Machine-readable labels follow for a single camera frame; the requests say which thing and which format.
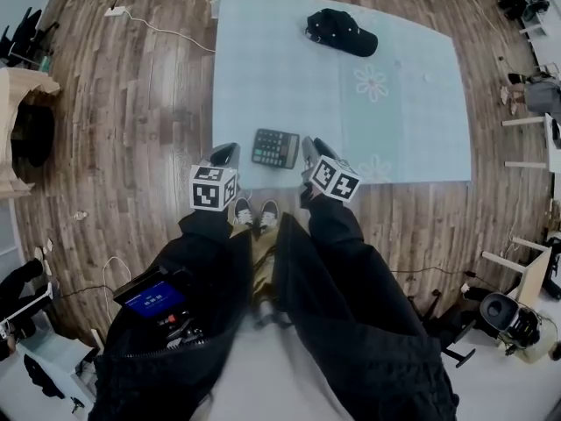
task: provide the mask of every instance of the black baseball cap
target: black baseball cap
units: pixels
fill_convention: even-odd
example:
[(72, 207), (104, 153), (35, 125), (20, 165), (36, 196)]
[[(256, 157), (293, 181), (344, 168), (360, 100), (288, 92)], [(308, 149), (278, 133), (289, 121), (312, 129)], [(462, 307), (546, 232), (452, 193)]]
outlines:
[(308, 17), (308, 37), (325, 46), (355, 54), (371, 56), (378, 48), (378, 38), (360, 28), (348, 12), (325, 8)]

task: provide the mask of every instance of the cap brim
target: cap brim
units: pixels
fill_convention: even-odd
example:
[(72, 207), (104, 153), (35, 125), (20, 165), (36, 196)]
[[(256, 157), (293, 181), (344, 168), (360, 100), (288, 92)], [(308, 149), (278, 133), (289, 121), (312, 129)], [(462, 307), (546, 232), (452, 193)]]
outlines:
[(348, 42), (345, 51), (366, 58), (372, 56), (378, 48), (378, 37), (367, 30), (360, 28), (352, 42)]

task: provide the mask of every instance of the black jacket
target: black jacket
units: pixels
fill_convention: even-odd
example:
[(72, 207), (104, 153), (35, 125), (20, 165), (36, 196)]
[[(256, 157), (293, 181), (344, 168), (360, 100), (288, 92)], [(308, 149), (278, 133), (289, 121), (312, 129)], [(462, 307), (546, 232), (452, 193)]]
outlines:
[[(458, 397), (439, 343), (363, 242), (355, 217), (322, 196), (310, 213), (310, 235), (293, 217), (282, 218), (273, 287), (339, 401), (359, 421), (455, 419)], [(166, 350), (146, 322), (121, 310), (96, 362), (91, 421), (189, 419), (222, 371), (251, 297), (250, 233), (229, 239), (222, 214), (199, 211), (180, 227), (182, 236), (154, 263), (187, 267), (213, 288), (204, 298), (213, 308), (209, 339)]]

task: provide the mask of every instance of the wooden floor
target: wooden floor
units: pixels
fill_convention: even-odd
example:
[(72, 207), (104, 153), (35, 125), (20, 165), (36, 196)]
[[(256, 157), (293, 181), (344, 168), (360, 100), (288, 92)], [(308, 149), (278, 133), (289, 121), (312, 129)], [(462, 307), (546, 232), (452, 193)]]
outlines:
[[(352, 208), (366, 241), (393, 270), (472, 269), (504, 288), (512, 272), (482, 260), (481, 251), (507, 251), (509, 234), (537, 240), (549, 204), (548, 173), (503, 167), (504, 160), (543, 159), (541, 127), (501, 127), (509, 115), (498, 103), (498, 88), (508, 67), (498, 57), (528, 73), (534, 67), (528, 43), (500, 14), (496, 0), (477, 1), (497, 31), (471, 0), (338, 1), (392, 13), (454, 39), (472, 136), (469, 183), (362, 188)], [(50, 238), (51, 267), (65, 293), (103, 283), (103, 264), (113, 255), (139, 275), (178, 236), (176, 222), (188, 213), (188, 168), (211, 142), (214, 55), (126, 17), (105, 18), (112, 2), (52, 0), (43, 19), (60, 22), (52, 75), (64, 91), (56, 106), (53, 155), (40, 170), (24, 168), (24, 178), (37, 186), (16, 206), (26, 255)], [(215, 45), (209, 0), (117, 4), (160, 28)], [(306, 221), (295, 192), (253, 192), (252, 201), (260, 206), (270, 196)], [(77, 211), (89, 216), (75, 221)], [(526, 255), (523, 247), (508, 250), (513, 260)], [(433, 289), (445, 291), (440, 309), (455, 301), (464, 281), (437, 270), (397, 278), (421, 307)], [(108, 285), (127, 280), (126, 270), (113, 261)], [(115, 305), (111, 312), (117, 312)], [(105, 333), (109, 325), (103, 292), (96, 289), (56, 303), (53, 317), (62, 333), (88, 342), (89, 328)]]

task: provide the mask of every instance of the shoelace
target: shoelace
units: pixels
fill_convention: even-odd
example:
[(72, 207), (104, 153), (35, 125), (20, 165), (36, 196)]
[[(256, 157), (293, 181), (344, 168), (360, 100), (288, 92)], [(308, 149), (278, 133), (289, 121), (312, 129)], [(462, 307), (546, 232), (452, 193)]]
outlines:
[(277, 217), (272, 212), (263, 212), (261, 216), (260, 228), (275, 227), (277, 225)]
[(238, 213), (238, 223), (240, 223), (241, 225), (252, 225), (253, 224), (252, 212), (249, 209), (242, 209)]

